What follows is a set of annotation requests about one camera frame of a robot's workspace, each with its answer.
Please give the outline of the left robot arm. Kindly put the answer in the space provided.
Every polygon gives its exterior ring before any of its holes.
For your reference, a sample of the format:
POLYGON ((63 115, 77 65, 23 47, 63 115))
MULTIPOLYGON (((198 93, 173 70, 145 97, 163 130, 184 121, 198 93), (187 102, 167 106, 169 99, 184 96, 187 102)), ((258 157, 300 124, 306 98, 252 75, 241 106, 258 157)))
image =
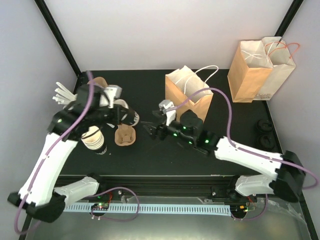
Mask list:
POLYGON ((63 85, 56 90, 54 100, 63 104, 47 129, 42 152, 25 184, 7 200, 21 212, 32 218, 52 223, 65 207, 86 197, 103 199, 108 192, 100 176, 91 173, 71 184, 56 187, 56 181, 67 158, 79 142, 96 152, 107 151, 100 129, 105 125, 136 125, 138 114, 121 99, 122 88, 118 85, 100 86, 84 84, 76 94, 63 85))

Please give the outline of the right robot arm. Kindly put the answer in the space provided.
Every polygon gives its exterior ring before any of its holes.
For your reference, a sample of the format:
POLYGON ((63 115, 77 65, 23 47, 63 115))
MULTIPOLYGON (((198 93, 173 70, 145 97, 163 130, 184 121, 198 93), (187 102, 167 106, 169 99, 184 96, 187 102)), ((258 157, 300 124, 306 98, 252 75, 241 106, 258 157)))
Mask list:
POLYGON ((231 144, 226 136, 219 136, 204 130, 204 122, 191 110, 176 115, 154 111, 158 123, 143 123, 152 139, 164 140, 175 137, 204 155, 213 154, 216 159, 228 161, 258 172, 257 175, 239 176, 234 185, 228 187, 228 198, 234 202, 243 197, 275 195, 278 198, 296 203, 300 200, 306 177, 298 156, 286 151, 284 154, 262 151, 243 144, 231 144))

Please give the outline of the black paper coffee cup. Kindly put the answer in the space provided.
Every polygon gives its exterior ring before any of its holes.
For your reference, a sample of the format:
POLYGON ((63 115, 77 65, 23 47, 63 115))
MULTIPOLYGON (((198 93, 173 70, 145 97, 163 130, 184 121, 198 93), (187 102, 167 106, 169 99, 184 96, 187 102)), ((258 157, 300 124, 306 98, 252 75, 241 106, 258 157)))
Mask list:
POLYGON ((128 103, 123 99, 114 101, 114 106, 119 105, 120 108, 120 123, 128 126, 136 126, 140 121, 140 116, 134 111, 128 103))

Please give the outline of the stack of pulp cup carriers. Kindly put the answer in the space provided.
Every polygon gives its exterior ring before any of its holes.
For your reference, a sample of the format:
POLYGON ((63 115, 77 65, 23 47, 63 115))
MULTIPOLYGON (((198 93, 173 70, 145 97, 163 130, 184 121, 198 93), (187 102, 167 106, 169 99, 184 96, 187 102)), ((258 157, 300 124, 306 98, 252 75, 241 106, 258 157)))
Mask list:
POLYGON ((93 85, 93 90, 94 91, 96 91, 96 90, 104 90, 104 89, 106 89, 108 87, 107 81, 101 76, 93 78, 87 84, 89 86, 93 85))

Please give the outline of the stack of paper cups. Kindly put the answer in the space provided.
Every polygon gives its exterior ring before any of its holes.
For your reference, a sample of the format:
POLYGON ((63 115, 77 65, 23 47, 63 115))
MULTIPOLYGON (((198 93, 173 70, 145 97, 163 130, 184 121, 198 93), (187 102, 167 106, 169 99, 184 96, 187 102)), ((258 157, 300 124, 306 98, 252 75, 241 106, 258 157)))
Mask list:
POLYGON ((107 152, 107 144, 100 128, 97 126, 89 127, 88 131, 82 134, 81 141, 91 151, 98 155, 103 155, 107 152))

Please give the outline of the black cup lids stack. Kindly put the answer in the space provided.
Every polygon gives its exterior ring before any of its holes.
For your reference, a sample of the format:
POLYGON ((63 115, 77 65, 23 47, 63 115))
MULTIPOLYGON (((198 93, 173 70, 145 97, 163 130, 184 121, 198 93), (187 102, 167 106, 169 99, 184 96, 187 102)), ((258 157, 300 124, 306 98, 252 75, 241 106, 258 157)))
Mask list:
POLYGON ((270 133, 274 129, 273 123, 268 119, 258 120, 256 127, 261 133, 270 133))

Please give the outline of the large brown paper bag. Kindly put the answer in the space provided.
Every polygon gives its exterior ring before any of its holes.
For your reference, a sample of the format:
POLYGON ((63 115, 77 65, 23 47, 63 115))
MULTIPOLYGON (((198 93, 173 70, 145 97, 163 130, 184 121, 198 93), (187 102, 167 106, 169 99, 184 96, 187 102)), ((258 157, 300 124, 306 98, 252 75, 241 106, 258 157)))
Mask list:
POLYGON ((261 40, 239 42, 227 75, 234 103, 251 103, 273 70, 261 40))

